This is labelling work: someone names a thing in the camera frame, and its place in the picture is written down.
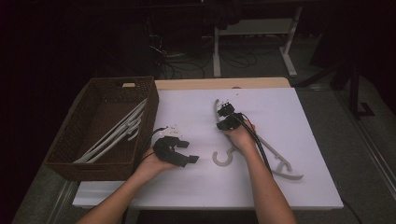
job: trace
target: hand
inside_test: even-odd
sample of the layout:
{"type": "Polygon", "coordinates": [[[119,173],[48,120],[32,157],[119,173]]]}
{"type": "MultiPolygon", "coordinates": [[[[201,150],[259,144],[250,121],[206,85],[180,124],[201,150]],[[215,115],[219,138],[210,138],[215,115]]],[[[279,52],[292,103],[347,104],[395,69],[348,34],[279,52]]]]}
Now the hand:
{"type": "MultiPolygon", "coordinates": [[[[250,122],[244,120],[245,124],[254,131],[255,126],[250,125],[250,122]]],[[[238,147],[244,155],[246,154],[247,150],[251,148],[256,149],[256,142],[251,137],[250,133],[246,130],[243,125],[240,125],[238,128],[225,131],[225,134],[229,135],[233,143],[236,147],[238,147]]]]}
{"type": "Polygon", "coordinates": [[[176,166],[166,161],[160,161],[155,155],[154,150],[150,148],[145,155],[143,155],[142,162],[134,172],[135,176],[138,176],[143,184],[148,183],[152,178],[160,174],[162,171],[173,169],[176,166]]]}

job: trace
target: left hand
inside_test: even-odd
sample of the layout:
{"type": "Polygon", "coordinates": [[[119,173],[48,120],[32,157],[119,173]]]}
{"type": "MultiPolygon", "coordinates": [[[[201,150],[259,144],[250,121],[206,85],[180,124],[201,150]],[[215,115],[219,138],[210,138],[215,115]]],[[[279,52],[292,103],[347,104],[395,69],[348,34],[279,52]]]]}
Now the left hand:
{"type": "Polygon", "coordinates": [[[157,155],[155,155],[155,153],[153,152],[154,150],[150,148],[145,153],[145,155],[143,155],[143,158],[145,159],[142,160],[142,162],[139,164],[136,171],[134,172],[134,175],[138,176],[143,181],[143,184],[148,183],[151,179],[160,174],[162,171],[170,170],[176,167],[174,164],[171,164],[169,162],[160,161],[157,155]]]}

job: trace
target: dark background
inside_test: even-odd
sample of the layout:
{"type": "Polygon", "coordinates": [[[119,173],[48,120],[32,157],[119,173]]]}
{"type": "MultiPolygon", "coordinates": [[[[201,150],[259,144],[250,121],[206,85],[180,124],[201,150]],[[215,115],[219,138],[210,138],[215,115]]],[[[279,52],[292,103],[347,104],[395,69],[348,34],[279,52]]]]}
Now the dark background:
{"type": "MultiPolygon", "coordinates": [[[[331,2],[305,7],[299,23],[298,34],[323,34],[312,64],[325,68],[345,57],[352,58],[395,112],[395,3],[331,2]]],[[[106,4],[101,0],[8,0],[0,5],[0,74],[6,101],[1,125],[2,223],[14,217],[69,106],[90,78],[159,73],[157,56],[149,48],[145,24],[148,14],[140,11],[103,16],[80,10],[81,6],[106,4]]],[[[282,14],[289,9],[276,10],[282,14]]],[[[247,9],[245,13],[254,16],[247,9]]],[[[201,24],[201,9],[192,9],[190,18],[186,14],[173,11],[168,17],[153,12],[150,19],[156,20],[152,29],[166,36],[169,44],[191,45],[197,36],[211,35],[212,29],[201,24]],[[193,29],[174,36],[181,27],[193,29]]]]}

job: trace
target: metal stand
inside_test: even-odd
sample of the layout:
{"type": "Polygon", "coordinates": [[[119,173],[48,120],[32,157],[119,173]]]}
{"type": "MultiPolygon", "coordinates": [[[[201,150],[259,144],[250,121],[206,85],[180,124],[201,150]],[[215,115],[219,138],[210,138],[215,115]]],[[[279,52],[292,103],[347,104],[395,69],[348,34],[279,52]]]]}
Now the metal stand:
{"type": "Polygon", "coordinates": [[[290,28],[289,28],[289,33],[288,33],[288,38],[286,41],[286,44],[284,47],[280,47],[280,54],[282,55],[283,62],[286,65],[286,68],[288,69],[289,75],[291,77],[296,77],[297,72],[296,69],[294,68],[293,63],[291,62],[291,58],[289,56],[289,49],[291,46],[291,41],[294,38],[294,34],[297,28],[298,20],[300,19],[301,11],[303,10],[302,7],[297,7],[296,12],[294,13],[293,20],[290,23],[290,28]]]}
{"type": "Polygon", "coordinates": [[[359,72],[356,71],[356,65],[352,65],[352,74],[350,78],[350,99],[349,99],[349,108],[352,111],[352,114],[355,116],[356,119],[361,119],[361,116],[373,116],[374,112],[367,105],[367,103],[361,103],[363,107],[363,111],[359,111],[359,72]]]}
{"type": "Polygon", "coordinates": [[[294,33],[297,28],[298,20],[300,19],[302,7],[297,7],[292,19],[267,19],[267,20],[246,20],[240,23],[229,26],[225,31],[219,31],[215,27],[215,46],[213,51],[213,72],[214,77],[221,77],[220,61],[219,61],[219,36],[220,35],[260,35],[260,34],[287,34],[287,41],[285,46],[280,47],[280,54],[285,63],[289,75],[296,77],[297,72],[291,62],[289,50],[291,41],[294,38],[294,33]]]}

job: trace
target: black cable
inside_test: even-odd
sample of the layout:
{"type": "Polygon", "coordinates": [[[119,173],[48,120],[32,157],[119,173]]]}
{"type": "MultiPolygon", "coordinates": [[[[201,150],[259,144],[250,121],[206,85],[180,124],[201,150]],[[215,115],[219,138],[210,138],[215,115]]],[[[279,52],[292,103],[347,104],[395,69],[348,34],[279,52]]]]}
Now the black cable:
{"type": "Polygon", "coordinates": [[[248,116],[242,114],[242,116],[247,120],[247,122],[250,124],[250,127],[253,127],[253,124],[250,122],[250,119],[248,119],[248,116]]]}
{"type": "Polygon", "coordinates": [[[183,62],[183,63],[190,63],[193,62],[195,60],[197,60],[194,55],[192,54],[184,54],[184,55],[180,55],[180,56],[175,56],[175,57],[164,57],[166,61],[168,61],[169,63],[173,63],[172,61],[176,61],[176,62],[183,62]],[[182,57],[187,57],[188,59],[180,61],[180,58],[182,57]]]}
{"type": "Polygon", "coordinates": [[[272,49],[269,49],[269,50],[267,50],[267,51],[265,51],[265,52],[260,52],[260,53],[256,53],[255,51],[257,50],[257,48],[255,48],[255,49],[251,52],[251,54],[253,54],[253,55],[268,54],[268,53],[271,53],[271,52],[273,52],[273,51],[279,49],[280,46],[285,45],[285,42],[286,42],[285,38],[282,38],[282,37],[279,36],[279,35],[275,35],[275,36],[281,41],[278,45],[276,45],[276,46],[273,47],[272,49]]]}
{"type": "Polygon", "coordinates": [[[161,71],[161,73],[163,74],[163,78],[164,79],[168,79],[168,75],[166,74],[166,68],[165,68],[165,70],[163,70],[163,68],[162,68],[162,64],[160,64],[160,71],[161,71]]]}
{"type": "MultiPolygon", "coordinates": [[[[149,144],[149,142],[151,141],[151,138],[152,138],[152,136],[155,134],[155,133],[157,133],[157,132],[159,132],[159,131],[163,131],[163,130],[165,130],[166,128],[159,128],[159,129],[156,129],[156,130],[154,130],[154,132],[152,132],[152,134],[146,139],[146,142],[145,142],[145,144],[140,148],[140,150],[139,150],[139,153],[146,153],[146,146],[149,144]]],[[[152,153],[150,153],[150,154],[148,154],[145,158],[143,158],[142,160],[140,160],[139,161],[139,163],[135,166],[135,168],[137,168],[139,165],[140,165],[140,163],[143,161],[143,160],[145,160],[148,156],[150,156],[152,153]]]]}
{"type": "Polygon", "coordinates": [[[147,156],[145,156],[142,160],[140,160],[139,164],[142,163],[143,160],[145,160],[147,157],[151,156],[152,154],[154,154],[154,152],[151,152],[150,154],[148,154],[147,156]]]}
{"type": "Polygon", "coordinates": [[[349,210],[352,212],[352,214],[353,214],[353,216],[356,218],[356,220],[357,220],[360,224],[363,223],[363,222],[361,221],[361,218],[359,217],[358,213],[356,213],[356,211],[349,205],[349,203],[347,203],[347,201],[346,201],[343,197],[340,196],[340,198],[341,198],[341,202],[343,202],[343,204],[346,205],[347,208],[349,208],[349,210]]]}
{"type": "MultiPolygon", "coordinates": [[[[227,42],[228,47],[236,49],[236,47],[233,47],[233,46],[230,44],[230,42],[229,42],[228,40],[227,40],[226,42],[227,42]]],[[[228,65],[230,65],[230,66],[232,66],[232,67],[236,67],[236,68],[248,68],[248,67],[251,66],[251,65],[257,64],[258,60],[257,60],[256,55],[263,55],[263,54],[270,53],[270,52],[273,52],[274,50],[278,49],[278,47],[274,47],[274,48],[272,48],[272,49],[270,49],[270,50],[267,50],[267,51],[265,51],[265,52],[256,53],[255,50],[257,50],[257,48],[258,48],[259,46],[261,46],[263,42],[264,42],[264,40],[263,40],[263,38],[262,38],[262,41],[259,42],[259,44],[257,44],[257,45],[255,45],[255,46],[251,47],[251,46],[244,45],[244,44],[240,41],[239,44],[242,46],[242,48],[250,48],[250,50],[248,50],[248,51],[243,51],[243,50],[241,50],[241,49],[240,49],[241,47],[239,47],[238,50],[227,49],[227,51],[228,51],[235,59],[243,59],[243,60],[245,60],[246,62],[241,62],[241,61],[237,61],[237,60],[235,60],[235,59],[231,59],[230,57],[228,57],[228,56],[226,56],[225,54],[222,54],[222,53],[220,53],[219,55],[221,56],[221,59],[222,59],[224,62],[226,62],[228,65]]]]}
{"type": "Polygon", "coordinates": [[[175,68],[172,66],[172,65],[170,65],[170,64],[167,64],[167,63],[163,63],[163,68],[164,68],[164,74],[163,74],[163,77],[165,78],[165,79],[173,79],[174,78],[174,76],[175,76],[175,68]],[[168,72],[168,70],[166,69],[166,66],[168,66],[168,67],[170,67],[171,69],[172,69],[172,71],[169,71],[168,72]]]}
{"type": "Polygon", "coordinates": [[[166,66],[168,66],[172,69],[172,76],[169,79],[174,79],[176,73],[178,73],[180,75],[180,78],[183,78],[182,74],[179,71],[176,71],[175,67],[173,65],[171,65],[169,63],[163,63],[163,64],[165,65],[165,68],[166,68],[166,66]]]}
{"type": "Polygon", "coordinates": [[[167,60],[166,62],[164,62],[165,64],[167,64],[168,66],[172,66],[172,68],[177,68],[183,71],[196,71],[196,70],[201,70],[202,72],[202,78],[205,78],[205,70],[204,68],[210,63],[210,53],[207,56],[207,59],[205,60],[205,63],[203,65],[200,65],[198,63],[192,63],[193,60],[187,60],[187,61],[175,61],[175,62],[170,62],[169,60],[167,60]],[[188,64],[188,65],[192,65],[194,66],[194,68],[184,68],[184,67],[180,67],[180,66],[176,66],[175,64],[188,64]]]}
{"type": "Polygon", "coordinates": [[[267,160],[267,157],[265,156],[264,149],[262,148],[262,142],[260,141],[260,139],[259,139],[259,137],[257,136],[257,134],[256,134],[254,131],[252,131],[252,130],[246,125],[246,123],[245,123],[244,121],[240,120],[235,114],[231,114],[231,116],[233,116],[233,118],[235,118],[236,120],[238,120],[238,122],[241,123],[242,126],[244,126],[245,129],[250,133],[250,136],[254,139],[254,141],[255,141],[256,144],[257,144],[257,147],[259,148],[260,154],[262,154],[262,159],[264,160],[265,166],[268,168],[268,171],[270,172],[270,174],[272,174],[270,164],[269,164],[269,162],[268,162],[268,160],[267,160]]]}

